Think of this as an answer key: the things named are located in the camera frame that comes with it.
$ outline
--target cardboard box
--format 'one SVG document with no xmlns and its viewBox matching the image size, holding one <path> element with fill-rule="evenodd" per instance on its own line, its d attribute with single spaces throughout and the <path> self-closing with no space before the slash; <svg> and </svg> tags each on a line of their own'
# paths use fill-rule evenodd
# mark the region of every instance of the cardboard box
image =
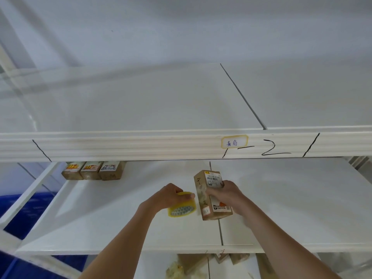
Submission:
<svg viewBox="0 0 372 279">
<path fill-rule="evenodd" d="M 86 164 L 81 169 L 80 173 L 85 180 L 101 180 L 98 174 L 103 161 L 87 161 Z"/>
<path fill-rule="evenodd" d="M 233 265 L 243 262 L 249 258 L 249 254 L 230 254 Z"/>
<path fill-rule="evenodd" d="M 207 187 L 222 188 L 222 177 L 218 171 L 202 170 L 194 176 L 203 220 L 216 220 L 232 215 L 232 209 L 213 196 L 206 196 Z"/>
<path fill-rule="evenodd" d="M 126 161 L 104 161 L 98 172 L 102 180 L 118 180 L 123 174 Z"/>
<path fill-rule="evenodd" d="M 85 161 L 78 161 L 68 164 L 62 171 L 62 176 L 66 178 L 66 180 L 83 180 L 80 171 L 84 164 Z"/>
<path fill-rule="evenodd" d="M 207 262 L 208 257 L 209 254 L 178 254 L 178 262 L 185 275 L 188 275 Z"/>
<path fill-rule="evenodd" d="M 279 279 L 266 254 L 256 254 L 261 279 Z"/>
<path fill-rule="evenodd" d="M 220 264 L 220 263 L 223 262 L 226 258 L 229 257 L 229 254 L 214 254 L 214 257 L 215 257 L 216 261 L 218 262 L 218 264 Z"/>
</svg>

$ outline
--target yellow tape roll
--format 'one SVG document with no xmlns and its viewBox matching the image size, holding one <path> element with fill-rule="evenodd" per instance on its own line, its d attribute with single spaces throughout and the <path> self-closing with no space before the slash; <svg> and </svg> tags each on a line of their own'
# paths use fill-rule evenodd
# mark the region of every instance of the yellow tape roll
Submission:
<svg viewBox="0 0 372 279">
<path fill-rule="evenodd" d="M 192 194 L 191 192 L 179 192 L 177 195 Z M 192 214 L 196 211 L 195 199 L 179 203 L 178 205 L 172 206 L 168 209 L 168 216 L 170 217 L 181 217 Z"/>
</svg>

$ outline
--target forearm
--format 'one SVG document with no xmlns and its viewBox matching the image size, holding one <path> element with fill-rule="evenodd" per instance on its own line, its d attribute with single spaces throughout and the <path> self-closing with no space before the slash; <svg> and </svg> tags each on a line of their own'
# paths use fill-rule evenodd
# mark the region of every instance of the forearm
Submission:
<svg viewBox="0 0 372 279">
<path fill-rule="evenodd" d="M 142 203 L 133 218 L 104 248 L 80 279 L 133 278 L 148 228 L 156 211 Z"/>
<path fill-rule="evenodd" d="M 339 279 L 324 263 L 276 225 L 248 198 L 244 199 L 243 217 L 280 278 Z"/>
</svg>

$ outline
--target yellow-bordered label sticker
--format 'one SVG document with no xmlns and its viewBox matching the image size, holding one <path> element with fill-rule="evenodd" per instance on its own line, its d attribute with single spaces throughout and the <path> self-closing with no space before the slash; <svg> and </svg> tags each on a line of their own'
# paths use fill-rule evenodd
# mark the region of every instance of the yellow-bordered label sticker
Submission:
<svg viewBox="0 0 372 279">
<path fill-rule="evenodd" d="M 226 136 L 221 139 L 221 148 L 244 148 L 248 145 L 248 135 Z"/>
</svg>

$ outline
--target blue bin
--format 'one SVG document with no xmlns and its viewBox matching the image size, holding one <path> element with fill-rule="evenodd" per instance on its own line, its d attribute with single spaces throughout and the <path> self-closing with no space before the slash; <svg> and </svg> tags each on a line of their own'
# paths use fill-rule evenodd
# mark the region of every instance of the blue bin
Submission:
<svg viewBox="0 0 372 279">
<path fill-rule="evenodd" d="M 20 195 L 0 196 L 0 216 L 19 197 Z M 4 230 L 19 239 L 24 239 L 52 200 L 53 195 L 50 193 L 34 194 Z M 82 271 L 87 256 L 55 256 L 55 258 Z M 62 279 L 63 277 L 0 252 L 0 279 L 13 278 Z"/>
</svg>

